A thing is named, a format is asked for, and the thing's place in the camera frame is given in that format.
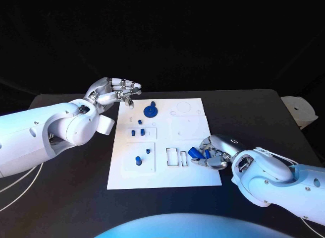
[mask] blue disc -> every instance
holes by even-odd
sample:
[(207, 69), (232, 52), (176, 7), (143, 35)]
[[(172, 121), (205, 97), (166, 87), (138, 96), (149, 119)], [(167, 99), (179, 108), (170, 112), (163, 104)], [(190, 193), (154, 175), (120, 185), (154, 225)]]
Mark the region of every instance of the blue disc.
[(151, 102), (151, 105), (144, 109), (144, 115), (149, 118), (153, 118), (157, 116), (157, 107), (156, 107), (156, 102)]

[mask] small blue piece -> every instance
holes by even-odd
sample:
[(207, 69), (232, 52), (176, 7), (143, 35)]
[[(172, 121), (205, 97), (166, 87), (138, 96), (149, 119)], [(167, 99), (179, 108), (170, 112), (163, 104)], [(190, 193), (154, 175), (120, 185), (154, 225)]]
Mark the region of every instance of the small blue piece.
[(193, 158), (205, 159), (203, 154), (199, 152), (199, 150), (195, 147), (189, 150), (189, 155)]
[(206, 150), (206, 155), (207, 155), (207, 159), (210, 159), (212, 158), (212, 154), (210, 154), (209, 150)]
[(149, 117), (149, 118), (153, 118), (157, 116), (157, 107), (156, 107), (156, 102), (153, 101), (150, 106), (144, 109), (144, 115)]
[(143, 164), (143, 160), (141, 160), (141, 157), (140, 157), (140, 156), (136, 157), (136, 164), (137, 164), (138, 166)]

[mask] white board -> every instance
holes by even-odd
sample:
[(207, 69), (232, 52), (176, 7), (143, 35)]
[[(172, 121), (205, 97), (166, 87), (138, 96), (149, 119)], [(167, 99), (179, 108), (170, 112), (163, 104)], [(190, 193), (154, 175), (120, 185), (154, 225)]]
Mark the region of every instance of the white board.
[[(144, 108), (153, 101), (159, 114), (147, 118)], [(200, 98), (134, 100), (133, 110), (121, 103), (108, 189), (222, 185), (219, 171), (195, 164), (187, 153), (210, 134)]]

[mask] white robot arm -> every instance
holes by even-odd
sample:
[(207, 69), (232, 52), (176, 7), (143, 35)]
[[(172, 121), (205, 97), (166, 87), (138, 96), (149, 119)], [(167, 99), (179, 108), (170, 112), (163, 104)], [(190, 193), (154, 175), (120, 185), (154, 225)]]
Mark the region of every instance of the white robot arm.
[(203, 140), (193, 162), (218, 170), (232, 162), (232, 181), (253, 204), (268, 207), (275, 203), (298, 217), (325, 225), (325, 168), (299, 165), (261, 147), (248, 150), (220, 134)]
[(108, 135), (114, 120), (104, 115), (114, 102), (133, 108), (133, 94), (141, 85), (118, 78), (102, 78), (84, 99), (0, 117), (0, 178), (18, 174), (84, 145), (95, 132)]

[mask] table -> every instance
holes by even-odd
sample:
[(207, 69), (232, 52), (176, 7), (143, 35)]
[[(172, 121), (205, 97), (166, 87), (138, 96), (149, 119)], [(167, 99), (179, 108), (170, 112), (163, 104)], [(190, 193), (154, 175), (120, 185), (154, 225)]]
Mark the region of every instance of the table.
[[(82, 98), (39, 95), (31, 108)], [(133, 99), (202, 98), (212, 133), (230, 134), (299, 163), (321, 166), (278, 93), (269, 89), (156, 92)], [(105, 112), (117, 120), (118, 104)], [(38, 180), (16, 203), (0, 212), (0, 237), (88, 238), (138, 218), (167, 213), (202, 213), (258, 223), (295, 237), (315, 233), (278, 205), (256, 206), (232, 183), (232, 171), (220, 172), (223, 186), (107, 190), (115, 126), (110, 136), (65, 151), (44, 164)], [(38, 169), (0, 194), (0, 208), (22, 194)], [(21, 176), (0, 179), (0, 189)], [(312, 227), (325, 235), (325, 227)]]

